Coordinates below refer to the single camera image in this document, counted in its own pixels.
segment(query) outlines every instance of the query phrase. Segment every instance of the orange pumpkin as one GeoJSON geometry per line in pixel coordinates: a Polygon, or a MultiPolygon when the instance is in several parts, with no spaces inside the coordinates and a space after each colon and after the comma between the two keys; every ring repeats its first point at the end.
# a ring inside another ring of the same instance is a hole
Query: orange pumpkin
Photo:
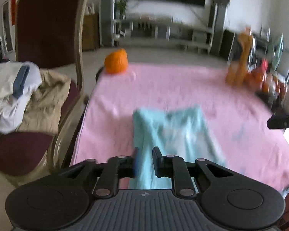
{"type": "Polygon", "coordinates": [[[251,73],[247,73],[245,75],[244,82],[248,83],[251,79],[254,79],[253,75],[251,73]]]}
{"type": "Polygon", "coordinates": [[[125,72],[129,66],[125,49],[112,52],[105,58],[105,70],[109,74],[125,72]]]}
{"type": "Polygon", "coordinates": [[[264,82],[264,74],[263,74],[263,72],[258,72],[257,74],[256,74],[256,77],[255,77],[255,80],[257,81],[257,82],[261,82],[261,83],[263,83],[264,82]]]}
{"type": "Polygon", "coordinates": [[[250,79],[247,83],[247,86],[251,91],[257,92],[261,90],[262,82],[257,82],[255,79],[250,79]]]}
{"type": "Polygon", "coordinates": [[[251,75],[253,77],[256,77],[257,74],[258,74],[258,70],[257,69],[253,69],[252,72],[251,72],[251,75]]]}

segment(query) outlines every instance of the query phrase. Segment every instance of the orange stuffed toy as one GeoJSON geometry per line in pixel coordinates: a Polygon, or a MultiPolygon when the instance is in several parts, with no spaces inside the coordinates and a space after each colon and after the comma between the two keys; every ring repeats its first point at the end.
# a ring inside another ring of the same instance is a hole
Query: orange stuffed toy
{"type": "Polygon", "coordinates": [[[105,69],[109,74],[125,72],[129,66],[125,49],[112,52],[105,58],[105,69]]]}

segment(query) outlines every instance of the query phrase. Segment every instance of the clothes pile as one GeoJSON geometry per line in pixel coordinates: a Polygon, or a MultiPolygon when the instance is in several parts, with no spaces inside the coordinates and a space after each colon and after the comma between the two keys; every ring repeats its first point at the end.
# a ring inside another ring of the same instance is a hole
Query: clothes pile
{"type": "Polygon", "coordinates": [[[0,134],[56,134],[71,80],[31,62],[0,64],[0,134]]]}

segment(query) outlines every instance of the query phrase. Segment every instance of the light blue towel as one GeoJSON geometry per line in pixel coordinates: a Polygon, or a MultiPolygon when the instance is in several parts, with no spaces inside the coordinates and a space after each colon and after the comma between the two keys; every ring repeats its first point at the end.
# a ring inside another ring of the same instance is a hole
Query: light blue towel
{"type": "Polygon", "coordinates": [[[225,166],[225,159],[209,133],[200,107],[173,112],[139,109],[133,113],[134,147],[138,148],[137,176],[130,189],[171,188],[171,179],[155,176],[152,149],[158,146],[162,155],[176,155],[186,162],[206,158],[225,166]]]}

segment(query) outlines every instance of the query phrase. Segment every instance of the wooden cabinet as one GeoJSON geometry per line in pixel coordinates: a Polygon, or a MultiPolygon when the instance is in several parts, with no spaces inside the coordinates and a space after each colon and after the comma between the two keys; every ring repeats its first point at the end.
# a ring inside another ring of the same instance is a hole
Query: wooden cabinet
{"type": "Polygon", "coordinates": [[[99,15],[85,15],[82,29],[82,50],[99,48],[99,15]]]}

